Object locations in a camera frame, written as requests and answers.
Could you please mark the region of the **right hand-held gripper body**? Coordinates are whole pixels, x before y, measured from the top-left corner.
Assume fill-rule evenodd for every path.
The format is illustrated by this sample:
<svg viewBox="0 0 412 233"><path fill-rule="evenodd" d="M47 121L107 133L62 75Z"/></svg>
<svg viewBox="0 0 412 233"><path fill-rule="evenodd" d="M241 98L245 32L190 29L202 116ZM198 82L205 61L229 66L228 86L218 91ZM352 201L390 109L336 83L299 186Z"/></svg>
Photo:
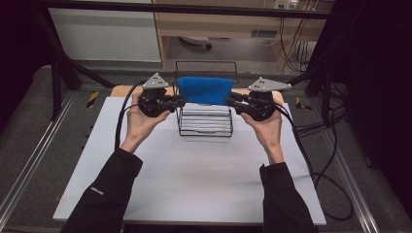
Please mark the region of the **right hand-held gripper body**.
<svg viewBox="0 0 412 233"><path fill-rule="evenodd" d="M240 112L249 115L255 121L267 120L279 109L279 105L274 101L273 92L291 88L289 83L259 77L248 87L250 92L242 96Z"/></svg>

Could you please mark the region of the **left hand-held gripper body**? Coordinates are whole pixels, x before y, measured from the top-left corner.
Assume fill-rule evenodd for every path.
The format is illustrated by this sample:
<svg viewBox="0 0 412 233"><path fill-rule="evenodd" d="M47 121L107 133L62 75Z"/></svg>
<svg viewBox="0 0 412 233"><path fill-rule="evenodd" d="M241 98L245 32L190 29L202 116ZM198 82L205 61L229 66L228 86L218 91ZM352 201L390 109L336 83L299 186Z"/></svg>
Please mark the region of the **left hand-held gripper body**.
<svg viewBox="0 0 412 233"><path fill-rule="evenodd" d="M143 85L143 92L139 96L138 105L147 117L158 117L168 111L165 103L166 88L169 83L159 73L152 75Z"/></svg>

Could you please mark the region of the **blue cloth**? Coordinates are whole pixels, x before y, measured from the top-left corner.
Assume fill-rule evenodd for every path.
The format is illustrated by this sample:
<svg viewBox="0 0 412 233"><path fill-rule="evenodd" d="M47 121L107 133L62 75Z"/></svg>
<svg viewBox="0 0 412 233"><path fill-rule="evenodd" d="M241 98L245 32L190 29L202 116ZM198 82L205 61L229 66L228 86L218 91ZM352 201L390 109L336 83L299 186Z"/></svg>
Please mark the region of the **blue cloth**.
<svg viewBox="0 0 412 233"><path fill-rule="evenodd" d="M182 77L178 88L188 103L225 105L225 98L231 93L233 80L211 77Z"/></svg>

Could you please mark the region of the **black wire rack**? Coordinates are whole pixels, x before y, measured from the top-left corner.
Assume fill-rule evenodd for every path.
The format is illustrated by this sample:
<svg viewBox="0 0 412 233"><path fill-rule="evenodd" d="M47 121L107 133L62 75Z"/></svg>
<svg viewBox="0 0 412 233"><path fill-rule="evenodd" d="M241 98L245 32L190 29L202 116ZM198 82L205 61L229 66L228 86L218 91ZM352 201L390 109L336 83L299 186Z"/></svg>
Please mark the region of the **black wire rack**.
<svg viewBox="0 0 412 233"><path fill-rule="evenodd" d="M211 77L239 83L237 64L234 61L176 61L174 92L180 94L178 79L182 77ZM186 103L177 112L181 136L230 137L233 132L232 112L225 104L209 105Z"/></svg>

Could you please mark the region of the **person's right hand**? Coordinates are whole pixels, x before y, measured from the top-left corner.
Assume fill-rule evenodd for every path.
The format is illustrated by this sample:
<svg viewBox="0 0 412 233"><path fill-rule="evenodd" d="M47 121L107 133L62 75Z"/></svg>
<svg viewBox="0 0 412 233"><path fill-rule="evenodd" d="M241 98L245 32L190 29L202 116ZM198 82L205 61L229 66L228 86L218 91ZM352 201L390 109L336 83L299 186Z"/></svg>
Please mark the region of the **person's right hand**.
<svg viewBox="0 0 412 233"><path fill-rule="evenodd" d="M277 164L285 161L281 146L282 117L278 111L263 121L255 121L251 116L243 113L241 117L250 125L257 136L257 140L262 145L269 164Z"/></svg>

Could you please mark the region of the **person's left hand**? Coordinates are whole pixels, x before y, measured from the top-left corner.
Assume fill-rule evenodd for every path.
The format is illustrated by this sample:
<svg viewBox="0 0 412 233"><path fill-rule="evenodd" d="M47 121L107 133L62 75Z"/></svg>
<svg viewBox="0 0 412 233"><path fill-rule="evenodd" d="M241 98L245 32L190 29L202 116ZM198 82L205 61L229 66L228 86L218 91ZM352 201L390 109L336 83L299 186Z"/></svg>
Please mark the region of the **person's left hand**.
<svg viewBox="0 0 412 233"><path fill-rule="evenodd" d="M138 106L140 92L132 95L132 106L127 111L126 136L120 148L129 153L134 153L138 147L150 136L155 127L165 121L170 111L163 112L157 117L149 117L141 112Z"/></svg>

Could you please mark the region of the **chair base with caster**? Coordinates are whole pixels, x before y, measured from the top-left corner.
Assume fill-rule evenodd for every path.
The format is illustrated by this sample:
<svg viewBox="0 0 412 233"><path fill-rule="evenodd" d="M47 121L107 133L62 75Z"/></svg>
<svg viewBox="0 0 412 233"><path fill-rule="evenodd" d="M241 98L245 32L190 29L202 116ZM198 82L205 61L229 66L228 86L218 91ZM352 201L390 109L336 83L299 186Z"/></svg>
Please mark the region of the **chair base with caster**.
<svg viewBox="0 0 412 233"><path fill-rule="evenodd" d="M198 46L204 46L207 50L210 50L213 46L210 44L208 37L186 37L182 36L181 40Z"/></svg>

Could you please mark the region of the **black metal stand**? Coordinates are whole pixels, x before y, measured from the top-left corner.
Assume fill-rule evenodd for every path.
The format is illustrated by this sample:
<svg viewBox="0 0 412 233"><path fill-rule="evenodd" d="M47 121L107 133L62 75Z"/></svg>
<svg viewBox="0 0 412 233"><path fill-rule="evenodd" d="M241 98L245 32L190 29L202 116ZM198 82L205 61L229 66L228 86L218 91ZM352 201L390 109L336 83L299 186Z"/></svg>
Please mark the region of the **black metal stand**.
<svg viewBox="0 0 412 233"><path fill-rule="evenodd" d="M322 93L321 119L326 126L330 126L329 103L331 91L331 68L325 64L316 64L296 78L290 80L289 84L296 85L305 80L309 81L309 84L307 84L305 89L305 93L308 97L314 97L318 93Z"/></svg>
<svg viewBox="0 0 412 233"><path fill-rule="evenodd" d="M105 87L116 86L69 57L52 25L48 10L32 10L31 14L36 22L36 34L46 43L46 48L49 50L48 57L51 60L52 120L57 119L62 111L61 82L65 82L70 90L79 90L82 86L77 72Z"/></svg>

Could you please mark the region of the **light wooden desk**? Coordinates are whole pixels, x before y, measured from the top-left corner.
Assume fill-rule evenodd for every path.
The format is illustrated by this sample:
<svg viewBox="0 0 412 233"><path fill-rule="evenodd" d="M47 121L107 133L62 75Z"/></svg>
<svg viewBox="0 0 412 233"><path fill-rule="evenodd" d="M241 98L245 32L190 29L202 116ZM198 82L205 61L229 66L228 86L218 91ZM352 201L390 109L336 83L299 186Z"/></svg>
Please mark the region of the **light wooden desk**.
<svg viewBox="0 0 412 233"><path fill-rule="evenodd" d="M152 0L154 4L240 7L274 9L275 0ZM289 11L329 11L332 2L324 0L299 0ZM154 15L158 38L161 40L161 58L168 52L167 44L172 37L210 37L256 39L270 47L281 71L291 70L297 61L298 45L319 40L326 22L323 19L284 17L244 17L198 14Z"/></svg>

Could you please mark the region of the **white cabinet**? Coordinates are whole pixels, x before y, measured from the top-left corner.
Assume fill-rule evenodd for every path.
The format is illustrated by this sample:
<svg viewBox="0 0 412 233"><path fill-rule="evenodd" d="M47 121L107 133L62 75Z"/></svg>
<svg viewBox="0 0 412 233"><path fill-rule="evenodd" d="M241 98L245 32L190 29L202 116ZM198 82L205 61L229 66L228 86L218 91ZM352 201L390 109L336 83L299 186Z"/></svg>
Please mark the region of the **white cabinet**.
<svg viewBox="0 0 412 233"><path fill-rule="evenodd" d="M150 13L50 9L65 52L77 60L159 62Z"/></svg>

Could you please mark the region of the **black metal crossbar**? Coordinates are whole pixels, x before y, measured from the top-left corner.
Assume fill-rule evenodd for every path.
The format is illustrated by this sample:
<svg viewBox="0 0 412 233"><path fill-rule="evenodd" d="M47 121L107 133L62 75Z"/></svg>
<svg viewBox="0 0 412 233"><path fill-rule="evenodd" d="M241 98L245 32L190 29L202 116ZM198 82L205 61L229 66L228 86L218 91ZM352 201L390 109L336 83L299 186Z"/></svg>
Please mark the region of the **black metal crossbar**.
<svg viewBox="0 0 412 233"><path fill-rule="evenodd" d="M121 3L76 0L36 0L36 2L46 8L70 10L95 10L163 14L198 14L245 17L285 17L309 19L328 19L329 17L332 17L332 13L330 12L269 10L240 7Z"/></svg>

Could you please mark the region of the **white power strip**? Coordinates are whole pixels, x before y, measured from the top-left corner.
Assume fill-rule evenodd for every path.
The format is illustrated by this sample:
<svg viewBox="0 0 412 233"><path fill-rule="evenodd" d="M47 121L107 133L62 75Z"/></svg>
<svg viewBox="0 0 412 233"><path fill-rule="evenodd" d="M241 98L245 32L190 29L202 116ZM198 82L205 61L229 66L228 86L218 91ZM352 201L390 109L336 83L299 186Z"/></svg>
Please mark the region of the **white power strip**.
<svg viewBox="0 0 412 233"><path fill-rule="evenodd" d="M273 8L279 10L293 10L297 7L299 0L275 0Z"/></svg>

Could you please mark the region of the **aluminium rail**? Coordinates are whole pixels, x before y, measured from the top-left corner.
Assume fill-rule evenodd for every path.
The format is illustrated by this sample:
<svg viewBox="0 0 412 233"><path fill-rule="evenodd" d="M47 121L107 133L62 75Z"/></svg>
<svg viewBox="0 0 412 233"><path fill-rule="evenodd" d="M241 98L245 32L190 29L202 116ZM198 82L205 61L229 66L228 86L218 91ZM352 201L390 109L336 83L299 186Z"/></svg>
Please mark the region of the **aluminium rail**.
<svg viewBox="0 0 412 233"><path fill-rule="evenodd" d="M35 171L40 165L45 153L47 152L55 134L60 128L61 123L66 118L69 112L74 98L77 96L76 91L70 91L61 104L61 112L57 115L56 119L52 120L48 125L45 133L42 135L40 141L36 145L36 148L31 152L28 160L24 164L22 170L18 174L16 181L7 193L5 199L0 204L0 231L5 227L7 221L12 215L19 199L21 198L24 190L30 183Z"/></svg>
<svg viewBox="0 0 412 233"><path fill-rule="evenodd" d="M361 193L361 189L358 186L358 183L355 180L355 177L351 172L341 149L337 145L337 137L333 135L331 129L327 129L325 132L325 138L331 149L336 148L333 152L335 154L334 163L345 189L353 202L353 207L363 232L379 233L379 227L375 221L375 218L367 206L367 203Z"/></svg>

